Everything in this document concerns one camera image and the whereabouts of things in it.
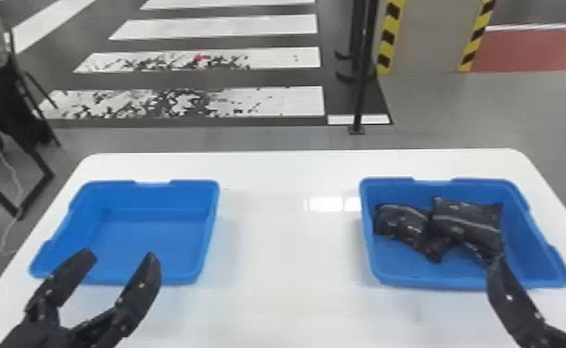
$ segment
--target white cable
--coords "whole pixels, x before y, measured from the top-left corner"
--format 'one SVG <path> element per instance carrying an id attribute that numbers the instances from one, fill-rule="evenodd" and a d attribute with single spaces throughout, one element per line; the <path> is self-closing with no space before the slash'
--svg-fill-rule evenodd
<path id="1" fill-rule="evenodd" d="M 8 168 L 8 170 L 10 171 L 12 182 L 15 183 L 15 187 L 17 188 L 17 197 L 15 198 L 15 204 L 17 206 L 20 206 L 21 202 L 23 201 L 23 194 L 25 194 L 25 191 L 23 190 L 23 186 L 21 186 L 21 182 L 19 181 L 19 176 L 17 175 L 17 170 L 14 167 L 10 166 L 8 161 L 6 161 L 6 157 L 4 156 L 4 153 L 2 152 L 1 143 L 0 143 L 0 162 L 2 162 L 4 164 L 4 166 L 6 168 Z M 12 218 L 12 220 L 10 220 L 10 223 L 8 223 L 8 225 L 6 226 L 6 229 L 2 233 L 2 238 L 0 240 L 0 254 L 3 257 L 13 255 L 14 253 L 17 252 L 16 249 L 9 250 L 7 252 L 5 251 L 5 249 L 6 249 L 6 241 L 8 239 L 8 235 L 10 234 L 10 231 L 12 230 L 12 228 L 15 227 L 15 225 L 17 224 L 17 222 L 21 218 L 21 215 L 23 215 L 23 209 L 19 208 L 17 210 L 17 214 Z"/>

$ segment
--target gray floor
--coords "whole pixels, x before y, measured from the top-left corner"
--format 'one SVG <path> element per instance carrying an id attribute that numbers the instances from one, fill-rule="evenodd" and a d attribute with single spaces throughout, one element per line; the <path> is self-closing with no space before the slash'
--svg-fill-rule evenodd
<path id="1" fill-rule="evenodd" d="M 362 137 L 325 127 L 59 130 L 64 150 L 44 151 L 57 179 L 8 246 L 25 239 L 77 163 L 99 152 L 511 147 L 532 158 L 566 205 L 566 72 L 382 79 L 396 125 Z M 17 150 L 8 158 L 30 187 L 36 169 Z M 0 182 L 9 183 L 3 168 Z M 0 234 L 8 221 L 0 208 Z M 0 255 L 0 273 L 8 260 Z"/>

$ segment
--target black metal stand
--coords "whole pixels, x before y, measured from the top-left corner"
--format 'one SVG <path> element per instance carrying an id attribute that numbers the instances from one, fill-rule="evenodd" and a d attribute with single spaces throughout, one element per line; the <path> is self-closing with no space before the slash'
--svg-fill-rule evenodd
<path id="1" fill-rule="evenodd" d="M 44 122 L 47 129 L 51 133 L 51 137 L 53 138 L 54 143 L 56 143 L 56 145 L 58 147 L 62 147 L 62 143 L 57 138 L 56 133 L 51 128 L 51 126 L 49 126 L 49 122 L 47 122 L 47 118 L 44 116 L 43 111 L 38 106 L 36 99 L 34 99 L 34 95 L 30 91 L 30 87 L 28 86 L 28 83 L 26 82 L 26 78 L 31 81 L 31 83 L 34 85 L 34 87 L 36 87 L 36 89 L 43 95 L 43 97 L 47 101 L 49 101 L 49 103 L 51 103 L 51 105 L 55 109 L 57 109 L 56 102 L 49 96 L 49 93 L 47 93 L 47 91 L 43 88 L 43 86 L 41 86 L 41 83 L 39 81 L 37 81 L 36 78 L 34 78 L 34 76 L 31 75 L 31 73 L 29 71 L 25 71 L 25 70 L 23 70 L 23 68 L 21 68 L 19 61 L 17 60 L 17 55 L 15 54 L 15 52 L 17 52 L 16 46 L 15 46 L 15 34 L 13 33 L 12 29 L 8 29 L 8 40 L 10 42 L 10 47 L 9 47 L 10 48 L 10 60 L 12 61 L 12 64 L 14 65 L 15 70 L 17 71 L 17 80 L 18 80 L 19 85 L 21 87 L 20 92 L 23 96 L 23 99 L 25 99 L 28 102 L 28 104 L 31 106 L 31 108 L 33 108 L 34 111 L 36 111 L 36 114 L 38 114 L 38 117 L 41 118 L 41 120 Z"/>
<path id="2" fill-rule="evenodd" d="M 356 101 L 356 112 L 354 114 L 354 124 L 349 127 L 350 135 L 362 135 L 365 133 L 362 126 L 362 114 L 365 106 L 365 96 L 367 94 L 367 81 L 369 79 L 369 68 L 371 66 L 371 49 L 373 48 L 373 37 L 375 33 L 376 16 L 378 14 L 378 0 L 369 0 L 367 9 L 367 28 L 364 31 L 362 52 L 360 56 L 360 70 L 358 73 L 358 97 Z"/>
<path id="3" fill-rule="evenodd" d="M 358 69 L 360 68 L 362 60 L 362 46 L 365 30 L 368 22 L 375 20 L 375 18 L 368 18 L 367 5 L 368 0 L 355 0 L 352 8 L 352 21 L 349 33 L 349 47 L 347 54 L 341 51 L 334 51 L 334 56 L 337 60 L 350 61 L 349 65 L 345 68 L 339 68 L 336 71 L 336 78 L 345 84 L 354 84 L 358 80 Z M 376 69 L 369 72 L 367 81 L 374 81 L 377 78 Z"/>
<path id="4" fill-rule="evenodd" d="M 25 214 L 27 213 L 30 205 L 38 198 L 47 184 L 54 178 L 54 172 L 49 166 L 44 162 L 43 158 L 35 150 L 26 150 L 31 159 L 38 168 L 43 172 L 43 177 L 34 185 L 30 193 L 23 199 L 19 206 L 16 206 L 8 197 L 6 197 L 0 191 L 0 205 L 10 214 L 13 218 L 17 217 L 19 220 L 23 220 Z"/>

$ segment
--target chair leg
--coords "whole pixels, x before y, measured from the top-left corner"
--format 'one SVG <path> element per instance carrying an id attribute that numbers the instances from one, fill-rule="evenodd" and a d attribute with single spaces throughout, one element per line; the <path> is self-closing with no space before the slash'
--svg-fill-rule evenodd
<path id="1" fill-rule="evenodd" d="M 56 146 L 62 147 L 62 143 L 57 138 L 56 133 L 49 126 L 49 122 L 47 121 L 47 118 L 44 116 L 43 110 L 41 110 L 41 108 L 38 106 L 38 103 L 36 103 L 34 96 L 31 94 L 30 87 L 28 87 L 28 84 L 25 82 L 24 78 L 19 79 L 19 81 L 21 83 L 21 87 L 23 87 L 23 93 L 25 94 L 24 97 L 27 98 L 30 101 L 31 107 L 34 108 L 34 110 L 36 111 L 38 116 L 43 120 L 44 124 L 49 129 L 49 132 L 51 132 L 51 137 L 54 139 L 54 143 L 56 144 Z"/>
<path id="2" fill-rule="evenodd" d="M 51 103 L 52 106 L 54 106 L 55 109 L 57 109 L 57 104 L 56 102 L 54 102 L 53 99 L 51 99 L 51 97 L 49 96 L 49 93 L 47 93 L 47 91 L 43 88 L 43 86 L 41 86 L 41 84 L 31 75 L 30 72 L 26 71 L 25 72 L 25 77 L 27 77 L 28 79 L 30 79 L 31 83 L 34 85 L 34 87 L 36 87 L 38 89 L 38 91 L 44 96 L 45 99 L 47 99 L 49 101 L 49 103 Z"/>

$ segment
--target blue tray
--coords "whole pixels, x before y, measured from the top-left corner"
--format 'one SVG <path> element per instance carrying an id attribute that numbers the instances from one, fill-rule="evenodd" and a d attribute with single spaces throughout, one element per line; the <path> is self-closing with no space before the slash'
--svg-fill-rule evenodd
<path id="1" fill-rule="evenodd" d="M 432 208 L 440 196 L 476 204 L 503 204 L 501 231 L 506 256 L 525 288 L 566 286 L 566 266 L 534 223 L 518 188 L 505 180 L 457 179 L 416 181 L 411 178 L 366 179 L 360 184 L 362 221 L 371 270 L 382 284 L 434 289 L 484 290 L 485 269 L 464 247 L 433 264 L 409 246 L 373 234 L 375 206 L 403 204 Z"/>
<path id="2" fill-rule="evenodd" d="M 219 196 L 218 183 L 205 180 L 87 183 L 30 273 L 45 278 L 69 256 L 90 248 L 98 261 L 86 283 L 124 285 L 148 252 L 161 263 L 162 284 L 193 283 L 203 269 Z"/>

